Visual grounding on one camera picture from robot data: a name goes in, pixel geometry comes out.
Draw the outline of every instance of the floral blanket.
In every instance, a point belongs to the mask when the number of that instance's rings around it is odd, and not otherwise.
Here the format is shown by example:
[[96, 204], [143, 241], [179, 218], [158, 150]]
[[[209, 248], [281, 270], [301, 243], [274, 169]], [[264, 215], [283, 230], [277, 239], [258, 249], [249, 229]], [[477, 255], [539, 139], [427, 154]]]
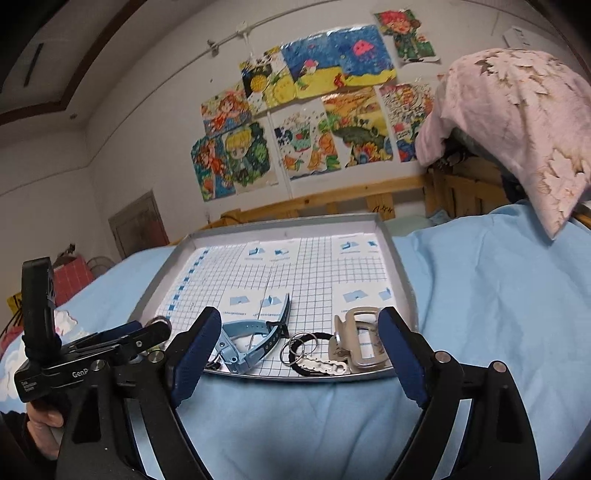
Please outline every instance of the floral blanket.
[[591, 177], [591, 86], [542, 51], [495, 48], [455, 61], [416, 141], [422, 166], [438, 160], [454, 127], [523, 185], [554, 239]]

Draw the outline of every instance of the children's drawing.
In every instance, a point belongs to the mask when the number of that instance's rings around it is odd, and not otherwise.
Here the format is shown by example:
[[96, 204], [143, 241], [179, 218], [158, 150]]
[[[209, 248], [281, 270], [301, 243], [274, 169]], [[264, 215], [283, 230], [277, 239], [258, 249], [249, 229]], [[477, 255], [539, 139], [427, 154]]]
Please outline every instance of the children's drawing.
[[386, 120], [372, 87], [322, 97], [332, 133], [351, 149], [346, 167], [392, 160]]
[[404, 62], [437, 61], [435, 50], [418, 29], [421, 22], [411, 10], [388, 10], [375, 14], [384, 35], [393, 35], [398, 56]]
[[414, 142], [421, 124], [433, 110], [433, 95], [428, 85], [402, 83], [382, 85], [388, 121], [394, 130], [400, 161], [416, 160]]
[[334, 92], [345, 86], [338, 54], [326, 33], [283, 45], [281, 52], [295, 81], [298, 98]]
[[375, 85], [396, 77], [378, 27], [341, 28], [328, 33], [349, 86]]
[[240, 69], [253, 115], [296, 98], [296, 87], [279, 47], [242, 62]]
[[202, 103], [201, 116], [208, 137], [221, 135], [248, 122], [251, 111], [242, 82]]
[[197, 140], [191, 150], [191, 158], [203, 200], [208, 202], [236, 193], [232, 170], [220, 137]]
[[222, 137], [236, 193], [277, 184], [264, 133], [261, 124], [253, 122]]
[[275, 129], [281, 162], [289, 178], [340, 170], [326, 113], [305, 109]]

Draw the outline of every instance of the finger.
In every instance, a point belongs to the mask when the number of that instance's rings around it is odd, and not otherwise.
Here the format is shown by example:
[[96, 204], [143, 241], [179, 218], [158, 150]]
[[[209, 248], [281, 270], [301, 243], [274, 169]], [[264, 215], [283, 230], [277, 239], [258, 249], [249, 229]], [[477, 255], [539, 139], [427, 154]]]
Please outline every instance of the finger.
[[27, 403], [27, 415], [32, 421], [44, 423], [50, 427], [61, 427], [64, 424], [64, 418], [57, 410], [41, 410], [30, 403]]
[[39, 451], [50, 460], [55, 460], [60, 453], [60, 446], [50, 428], [46, 424], [29, 420], [27, 429]]

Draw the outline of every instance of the cartoon girl drawing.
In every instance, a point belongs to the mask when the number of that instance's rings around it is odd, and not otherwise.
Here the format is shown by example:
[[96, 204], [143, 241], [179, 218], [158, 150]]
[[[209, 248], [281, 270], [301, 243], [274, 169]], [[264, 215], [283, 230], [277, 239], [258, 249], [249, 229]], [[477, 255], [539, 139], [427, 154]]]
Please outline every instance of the cartoon girl drawing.
[[238, 96], [230, 93], [220, 101], [217, 113], [212, 118], [212, 133], [221, 133], [246, 121], [248, 117], [248, 103]]
[[398, 55], [405, 61], [421, 61], [424, 57], [434, 57], [435, 52], [427, 39], [417, 34], [421, 22], [410, 10], [388, 11], [377, 14], [383, 25], [382, 32], [394, 36]]
[[206, 140], [198, 147], [194, 158], [195, 173], [201, 185], [204, 200], [225, 197], [236, 192], [232, 174], [216, 152], [216, 143], [218, 143], [217, 139]]

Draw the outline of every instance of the ceiling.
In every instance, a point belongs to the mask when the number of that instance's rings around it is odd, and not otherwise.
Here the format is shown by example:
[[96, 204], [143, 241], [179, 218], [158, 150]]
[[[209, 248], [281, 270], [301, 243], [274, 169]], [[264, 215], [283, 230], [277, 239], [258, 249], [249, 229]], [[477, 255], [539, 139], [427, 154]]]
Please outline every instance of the ceiling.
[[[100, 32], [126, 0], [69, 0], [22, 51], [0, 93], [0, 112], [52, 102], [61, 96]], [[29, 84], [24, 82], [39, 44], [43, 44]]]
[[[67, 0], [34, 34], [4, 81], [0, 92], [0, 145], [83, 125], [151, 46], [211, 1]], [[118, 29], [113, 30], [115, 24], [119, 24]], [[107, 41], [97, 49], [101, 37]], [[40, 43], [43, 47], [25, 87]], [[85, 56], [92, 57], [93, 50], [95, 58], [80, 74], [81, 62]], [[20, 119], [35, 111], [37, 107], [32, 105], [39, 104], [54, 113]]]

